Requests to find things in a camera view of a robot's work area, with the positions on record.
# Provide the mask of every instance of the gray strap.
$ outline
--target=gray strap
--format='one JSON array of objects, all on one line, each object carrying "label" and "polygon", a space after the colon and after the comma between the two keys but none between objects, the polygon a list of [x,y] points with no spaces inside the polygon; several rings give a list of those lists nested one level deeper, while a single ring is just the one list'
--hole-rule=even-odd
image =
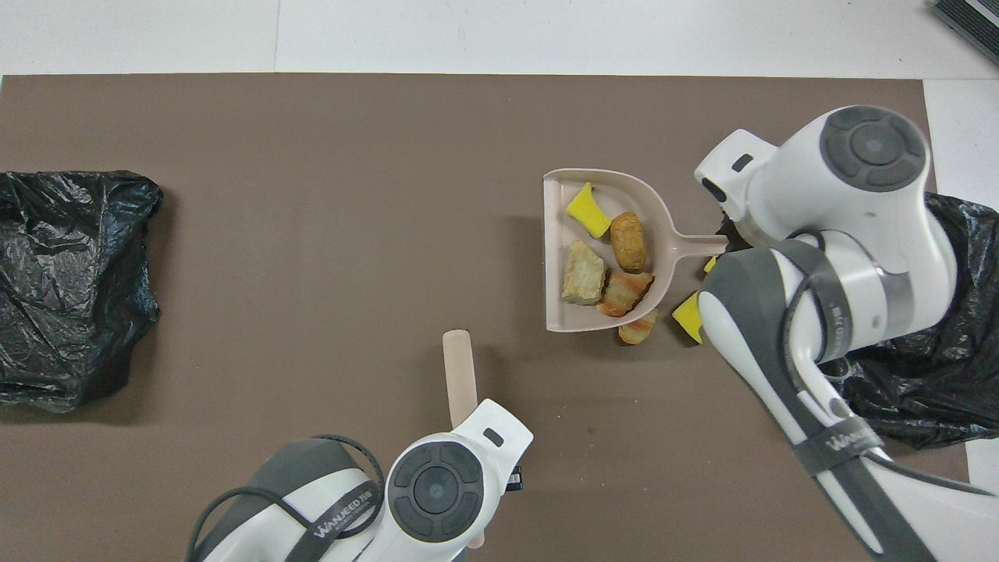
[{"label": "gray strap", "polygon": [[[821,235],[814,235],[821,240]],[[784,255],[802,274],[821,309],[823,322],[822,356],[817,361],[825,363],[838,359],[850,350],[853,322],[846,292],[839,276],[832,268],[825,253],[800,240],[783,240],[774,249]]]},{"label": "gray strap", "polygon": [[379,496],[378,486],[371,480],[344,494],[306,529],[285,562],[316,562],[323,558],[333,541],[373,507]]},{"label": "gray strap", "polygon": [[795,445],[794,456],[815,476],[883,444],[863,418],[851,416]]}]

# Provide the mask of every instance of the plastic bag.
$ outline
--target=plastic bag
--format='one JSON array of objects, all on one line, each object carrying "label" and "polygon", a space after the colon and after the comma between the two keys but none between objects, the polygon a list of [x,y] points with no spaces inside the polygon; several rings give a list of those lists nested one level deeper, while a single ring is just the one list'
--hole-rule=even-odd
[{"label": "plastic bag", "polygon": [[68,412],[125,386],[160,315],[145,235],[162,198],[132,172],[0,174],[0,404]]},{"label": "plastic bag", "polygon": [[[926,206],[957,259],[957,286],[937,325],[821,365],[857,415],[916,449],[999,436],[999,214],[935,193]],[[726,217],[727,251],[749,246]]]}]

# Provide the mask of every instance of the brown mat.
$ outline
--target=brown mat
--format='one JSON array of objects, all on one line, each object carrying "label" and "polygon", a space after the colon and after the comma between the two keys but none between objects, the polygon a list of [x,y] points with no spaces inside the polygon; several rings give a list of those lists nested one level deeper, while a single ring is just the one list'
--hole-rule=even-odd
[{"label": "brown mat", "polygon": [[[928,130],[915,81],[6,77],[0,166],[130,169],[167,202],[163,318],[129,386],[62,417],[0,411],[0,559],[177,560],[213,497],[316,433],[388,468],[448,429],[456,327],[481,396],[535,434],[525,490],[471,560],[864,559],[712,348],[671,321],[636,348],[548,333],[541,302],[548,170],[633,174],[681,232],[709,233],[720,211],[692,175],[715,143],[742,127],[779,144],[853,103]],[[680,264],[663,308],[701,265]],[[901,460],[967,478],[960,446]]]}]

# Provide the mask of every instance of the white floor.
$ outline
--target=white floor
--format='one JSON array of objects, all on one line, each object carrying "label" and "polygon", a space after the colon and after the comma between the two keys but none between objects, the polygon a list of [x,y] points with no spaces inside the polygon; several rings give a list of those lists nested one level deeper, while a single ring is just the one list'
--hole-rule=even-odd
[{"label": "white floor", "polygon": [[939,190],[999,207],[999,67],[922,0],[0,0],[0,76],[275,71],[922,79]]}]

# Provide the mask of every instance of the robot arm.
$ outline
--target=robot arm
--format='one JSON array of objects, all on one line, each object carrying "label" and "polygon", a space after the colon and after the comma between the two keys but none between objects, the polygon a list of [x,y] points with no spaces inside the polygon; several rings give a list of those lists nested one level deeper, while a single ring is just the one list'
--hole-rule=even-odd
[{"label": "robot arm", "polygon": [[485,400],[453,431],[407,448],[384,493],[341,443],[296,441],[240,489],[268,497],[238,499],[185,562],[451,562],[493,519],[532,439]]},{"label": "robot arm", "polygon": [[922,203],[922,137],[851,107],[779,149],[754,138],[736,132],[696,173],[758,246],[722,256],[705,280],[707,336],[872,558],[994,556],[999,498],[894,463],[817,367],[930,326],[950,304],[956,268]]}]

